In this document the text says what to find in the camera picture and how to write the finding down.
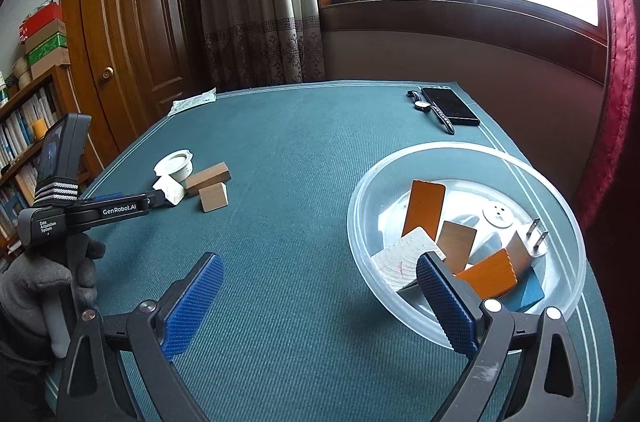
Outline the grey gloved left hand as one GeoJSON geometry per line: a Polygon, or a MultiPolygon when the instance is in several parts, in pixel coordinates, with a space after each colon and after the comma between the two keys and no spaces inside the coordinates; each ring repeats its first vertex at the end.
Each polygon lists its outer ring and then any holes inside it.
{"type": "Polygon", "coordinates": [[[96,301],[96,260],[105,245],[85,234],[73,235],[67,246],[79,263],[71,271],[41,255],[24,253],[1,274],[1,341],[14,352],[40,359],[51,352],[66,355],[72,329],[67,327],[63,292],[72,294],[72,309],[91,309],[96,301]]]}

